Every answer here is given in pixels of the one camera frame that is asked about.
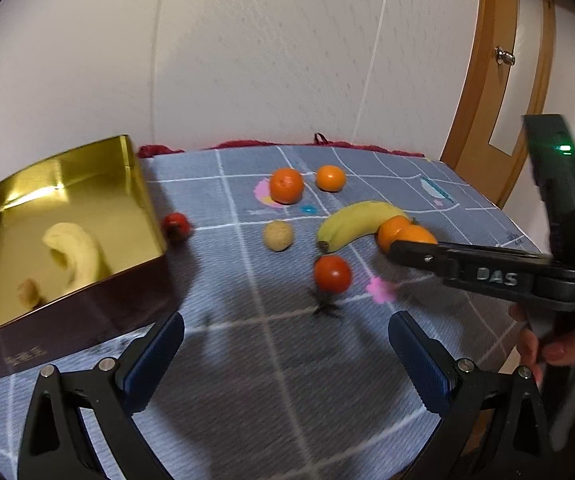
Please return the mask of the person right hand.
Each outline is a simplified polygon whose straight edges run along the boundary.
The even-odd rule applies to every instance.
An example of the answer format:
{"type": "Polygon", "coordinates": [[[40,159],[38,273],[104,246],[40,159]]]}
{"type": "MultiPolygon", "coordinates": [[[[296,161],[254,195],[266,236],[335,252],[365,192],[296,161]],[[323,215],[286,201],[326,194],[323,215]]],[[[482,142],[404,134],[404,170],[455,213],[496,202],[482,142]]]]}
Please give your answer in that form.
{"type": "Polygon", "coordinates": [[[557,417],[559,402],[565,402],[566,388],[557,389],[557,384],[550,386],[548,379],[556,367],[575,365],[575,332],[541,342],[528,326],[524,326],[519,333],[516,348],[521,357],[519,362],[529,367],[537,380],[545,398],[545,417],[548,422],[552,422],[557,417]]]}

